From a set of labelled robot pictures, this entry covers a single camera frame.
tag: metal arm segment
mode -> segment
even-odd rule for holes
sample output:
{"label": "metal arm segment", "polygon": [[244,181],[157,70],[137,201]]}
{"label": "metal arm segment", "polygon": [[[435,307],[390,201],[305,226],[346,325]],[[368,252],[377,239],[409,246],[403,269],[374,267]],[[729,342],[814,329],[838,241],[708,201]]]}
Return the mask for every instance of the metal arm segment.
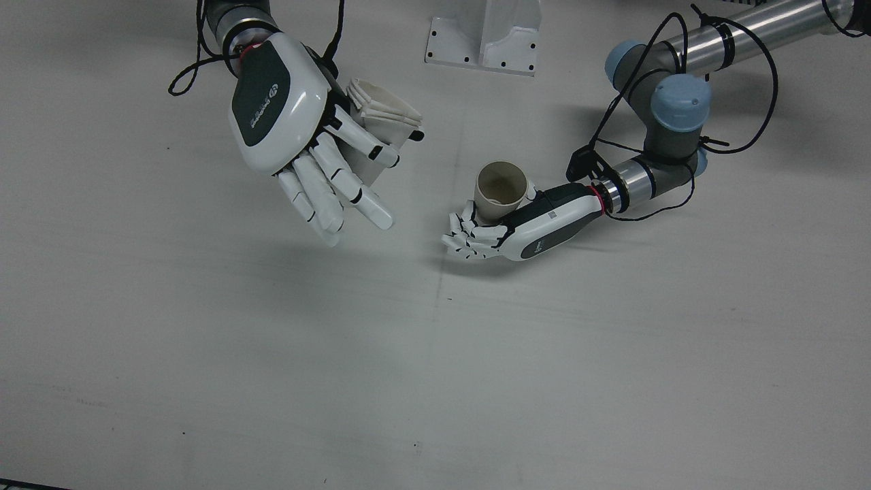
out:
{"label": "metal arm segment", "polygon": [[[854,16],[854,0],[827,0],[829,11],[840,25],[848,25]],[[758,36],[769,50],[793,43],[813,34],[834,34],[837,30],[823,9],[822,0],[781,0],[764,3],[730,17]],[[674,66],[674,59],[684,49],[683,36],[660,43],[665,50],[656,50],[658,63]],[[689,33],[686,71],[710,73],[762,54],[759,46],[744,31],[728,25],[717,28],[702,26]]]}

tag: white metal bracket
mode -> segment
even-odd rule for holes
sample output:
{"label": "white metal bracket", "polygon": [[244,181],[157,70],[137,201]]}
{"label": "white metal bracket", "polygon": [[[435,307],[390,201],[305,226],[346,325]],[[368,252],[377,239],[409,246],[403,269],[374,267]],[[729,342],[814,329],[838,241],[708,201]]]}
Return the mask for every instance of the white metal bracket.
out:
{"label": "white metal bracket", "polygon": [[436,65],[536,73],[539,0],[464,0],[433,17],[424,61]]}

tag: white floor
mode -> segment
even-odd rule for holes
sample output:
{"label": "white floor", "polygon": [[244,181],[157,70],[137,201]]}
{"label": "white floor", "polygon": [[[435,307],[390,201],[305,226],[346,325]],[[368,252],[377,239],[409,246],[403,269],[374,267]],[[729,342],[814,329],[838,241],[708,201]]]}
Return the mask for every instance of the white floor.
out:
{"label": "white floor", "polygon": [[[322,50],[335,4],[273,13]],[[222,66],[166,94],[193,61],[193,1],[0,0],[0,477],[871,487],[868,38],[777,50],[770,129],[711,157],[685,208],[523,263],[439,242],[488,161],[562,183],[613,96],[605,56],[671,10],[698,24],[684,0],[545,1],[525,78],[424,64],[436,2],[348,2],[341,81],[401,95],[427,137],[375,185],[394,228],[352,213],[326,249],[241,162]],[[746,140],[764,60],[712,84],[706,132]],[[621,109],[606,135],[640,145],[639,126]]]}

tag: black cable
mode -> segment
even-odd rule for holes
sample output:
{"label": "black cable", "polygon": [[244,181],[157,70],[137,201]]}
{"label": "black cable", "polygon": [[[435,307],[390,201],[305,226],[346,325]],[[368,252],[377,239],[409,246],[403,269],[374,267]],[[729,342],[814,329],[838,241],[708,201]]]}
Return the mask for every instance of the black cable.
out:
{"label": "black cable", "polygon": [[822,0],[822,9],[826,11],[826,17],[828,17],[828,20],[830,20],[832,22],[832,25],[834,26],[834,28],[837,29],[838,32],[840,32],[844,36],[847,36],[847,37],[871,36],[871,34],[868,34],[865,32],[850,32],[846,28],[841,27],[841,25],[838,24],[837,19],[834,18],[832,11],[828,8],[828,2],[826,0]]}
{"label": "black cable", "polygon": [[[191,87],[193,87],[193,82],[197,79],[197,74],[199,73],[199,68],[203,65],[208,65],[210,63],[214,63],[216,61],[227,61],[228,59],[234,59],[238,56],[224,56],[209,49],[208,44],[206,43],[206,37],[203,36],[203,30],[206,28],[206,10],[203,7],[203,0],[197,0],[197,60],[194,61],[191,65],[188,65],[184,70],[180,71],[175,78],[172,79],[172,82],[169,84],[169,87],[166,89],[170,95],[173,97],[178,97],[179,95],[186,94]],[[209,58],[202,59],[202,51],[205,51]],[[187,86],[181,91],[175,90],[175,85],[181,80],[186,74],[193,71],[193,75],[191,79],[187,82]]]}
{"label": "black cable", "polygon": [[656,42],[659,34],[665,29],[669,22],[672,19],[677,19],[680,23],[681,30],[683,32],[684,37],[684,46],[681,50],[682,59],[679,61],[678,73],[686,73],[686,58],[687,58],[687,45],[689,44],[689,31],[686,28],[686,22],[684,22],[684,18],[678,14],[678,12],[672,12],[668,14],[665,20],[662,21],[662,24],[653,32],[653,36],[651,36],[650,42],[645,46],[645,50],[641,52],[641,58],[638,59],[638,62],[635,64],[635,68],[632,70],[632,74],[626,80],[626,84],[620,90],[620,93],[615,97],[611,103],[608,105],[608,108],[604,112],[604,116],[602,116],[602,120],[599,122],[599,126],[596,128],[596,132],[593,133],[593,137],[590,138],[590,148],[593,149],[596,146],[596,142],[599,140],[599,135],[602,133],[605,125],[608,123],[608,119],[611,118],[611,115],[617,109],[617,106],[620,105],[620,101],[623,100],[626,93],[631,89],[632,84],[635,80],[635,77],[638,75],[638,72],[641,70],[641,66],[644,64],[645,59],[647,59],[647,55],[650,54],[651,49],[653,48],[653,43]]}
{"label": "black cable", "polygon": [[721,150],[718,148],[711,147],[710,145],[708,145],[708,143],[713,143],[715,145],[720,145],[720,146],[729,146],[729,144],[728,143],[724,144],[724,142],[722,142],[722,141],[713,140],[711,138],[708,138],[707,136],[703,136],[700,140],[700,146],[711,153],[735,154],[735,153],[743,152],[746,149],[748,149],[749,147],[755,145],[757,141],[759,141],[759,138],[762,136],[762,133],[764,133],[765,130],[768,128],[768,123],[771,122],[771,117],[774,115],[774,107],[777,105],[777,95],[778,95],[778,90],[780,87],[780,79],[779,79],[778,74],[777,74],[777,65],[774,63],[774,58],[772,57],[771,52],[765,46],[765,43],[762,42],[762,39],[760,39],[760,37],[757,36],[753,31],[751,31],[750,29],[747,29],[744,25],[739,24],[739,23],[737,23],[729,18],[708,16],[708,15],[702,13],[699,10],[699,8],[696,7],[695,4],[692,5],[692,9],[695,10],[696,13],[699,14],[699,18],[701,19],[702,24],[709,24],[709,25],[726,24],[726,25],[732,26],[740,31],[743,31],[745,34],[747,34],[747,36],[750,37],[754,41],[754,43],[756,43],[756,45],[759,46],[760,50],[762,51],[762,54],[765,56],[766,60],[768,61],[768,67],[771,69],[771,81],[772,81],[771,103],[768,105],[768,111],[766,112],[765,119],[763,119],[763,121],[762,121],[762,125],[760,126],[760,128],[756,132],[756,134],[753,135],[753,137],[750,139],[750,141],[748,141],[745,145],[740,146],[738,148]]}
{"label": "black cable", "polygon": [[324,50],[323,58],[326,60],[332,60],[333,56],[335,56],[335,52],[339,50],[339,41],[341,41],[341,29],[345,24],[345,0],[339,0],[339,19],[336,21],[335,25],[335,34],[333,35],[333,40],[329,42],[327,45],[327,49]]}
{"label": "black cable", "polygon": [[603,139],[603,138],[599,138],[597,141],[598,141],[599,143],[605,143],[606,145],[616,146],[617,148],[620,148],[620,149],[623,149],[623,150],[629,150],[630,152],[635,152],[635,153],[644,153],[644,152],[645,152],[644,150],[639,150],[639,149],[637,149],[637,148],[633,148],[633,147],[631,147],[631,146],[621,145],[621,144],[619,144],[619,143],[615,143],[615,142],[613,142],[613,141],[605,140],[605,139]]}

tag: beige paper cup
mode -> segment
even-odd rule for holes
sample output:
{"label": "beige paper cup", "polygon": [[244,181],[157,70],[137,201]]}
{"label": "beige paper cup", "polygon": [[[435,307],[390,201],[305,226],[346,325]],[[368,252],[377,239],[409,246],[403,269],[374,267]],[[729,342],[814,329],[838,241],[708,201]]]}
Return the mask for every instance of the beige paper cup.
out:
{"label": "beige paper cup", "polygon": [[528,186],[523,170],[507,161],[488,163],[475,179],[476,214],[481,221],[496,222],[517,209]]}

